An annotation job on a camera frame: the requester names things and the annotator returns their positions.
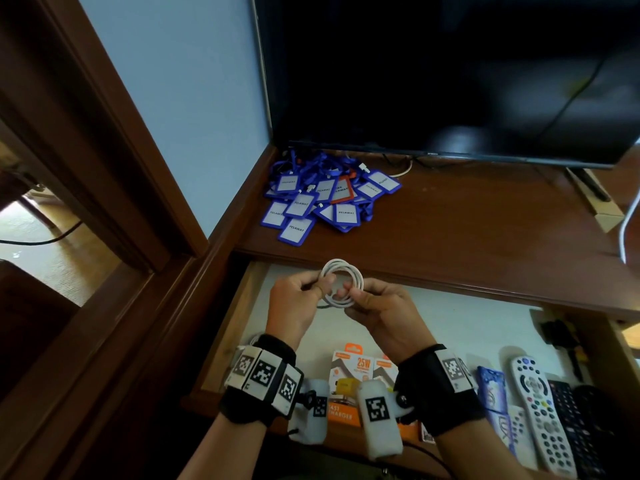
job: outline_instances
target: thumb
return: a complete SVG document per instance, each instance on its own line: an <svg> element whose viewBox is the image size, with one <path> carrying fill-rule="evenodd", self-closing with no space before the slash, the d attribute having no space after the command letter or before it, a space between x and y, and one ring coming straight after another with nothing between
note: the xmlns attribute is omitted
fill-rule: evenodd
<svg viewBox="0 0 640 480"><path fill-rule="evenodd" d="M365 310L384 312L394 306L391 302L393 295L377 296L357 288L351 288L349 296Z"/></svg>
<svg viewBox="0 0 640 480"><path fill-rule="evenodd" d="M316 281L307 293L316 295L317 299L324 298L324 295L331 294L333 283L335 282L335 274L328 273L324 278Z"/></svg>

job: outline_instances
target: light blue wall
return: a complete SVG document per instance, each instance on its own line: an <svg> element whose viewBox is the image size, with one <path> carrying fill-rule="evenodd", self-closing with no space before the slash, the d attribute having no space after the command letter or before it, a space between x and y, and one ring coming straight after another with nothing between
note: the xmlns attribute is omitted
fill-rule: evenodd
<svg viewBox="0 0 640 480"><path fill-rule="evenodd" d="M208 236L269 140L250 0L80 0Z"/></svg>

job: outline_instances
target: wooden drawer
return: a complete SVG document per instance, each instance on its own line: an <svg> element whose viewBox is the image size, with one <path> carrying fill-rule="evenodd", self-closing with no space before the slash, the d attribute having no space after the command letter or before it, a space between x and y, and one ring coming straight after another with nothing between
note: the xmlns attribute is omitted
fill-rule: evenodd
<svg viewBox="0 0 640 480"><path fill-rule="evenodd" d="M185 409L210 417L217 414L223 380L236 346L247 343L254 333L264 330L273 282L277 276L296 271L295 268L270 266L264 262L252 262L248 266L196 384L190 395L182 400ZM540 321L565 313L574 323L589 357L584 369L587 382L592 382L610 396L625 419L633 446L640 448L640 370L615 317L575 309L567 314L548 306L508 303L434 290L410 291L434 336L456 350L469 368L485 365L505 370L508 359L528 354L547 366L545 372L549 378L576 384L566 354L545 344L537 332ZM309 377L328 378L332 352L342 348L346 342L361 343L366 355L381 357L380 350L364 327L349 320L341 310L319 310L298 350L298 366ZM286 421L276 420L271 431L286 434ZM420 445L438 454L436 446ZM329 450L366 455L362 430L332 421L329 421L324 446ZM446 476L434 460L409 448L402 455L385 462L434 476ZM554 477L533 470L532 475L540 479Z"/></svg>

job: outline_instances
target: pile of lanyards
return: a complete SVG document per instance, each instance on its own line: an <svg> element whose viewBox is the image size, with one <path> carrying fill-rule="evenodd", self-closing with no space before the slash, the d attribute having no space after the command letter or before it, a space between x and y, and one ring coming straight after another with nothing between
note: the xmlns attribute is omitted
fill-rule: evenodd
<svg viewBox="0 0 640 480"><path fill-rule="evenodd" d="M272 199L261 225L280 229L280 241L301 246L316 220L349 232L373 218L374 202L402 185L356 158L314 152L304 160L283 153L269 172L265 197Z"/></svg>

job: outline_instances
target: hand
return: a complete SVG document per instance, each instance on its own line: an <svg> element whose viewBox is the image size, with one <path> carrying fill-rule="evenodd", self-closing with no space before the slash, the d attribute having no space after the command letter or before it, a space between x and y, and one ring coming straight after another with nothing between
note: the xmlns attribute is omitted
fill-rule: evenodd
<svg viewBox="0 0 640 480"><path fill-rule="evenodd" d="M364 291L354 288L351 282L343 286L335 297L342 299L348 294L356 302L344 313L367 327L382 352L396 365L437 343L402 286L373 278L364 280Z"/></svg>
<svg viewBox="0 0 640 480"><path fill-rule="evenodd" d="M335 282L333 273L328 273L320 280L319 276L320 271L304 271L276 281L269 295L265 333L297 350L316 316L318 301L331 293L331 286ZM308 285L312 285L311 288L303 291L302 288Z"/></svg>

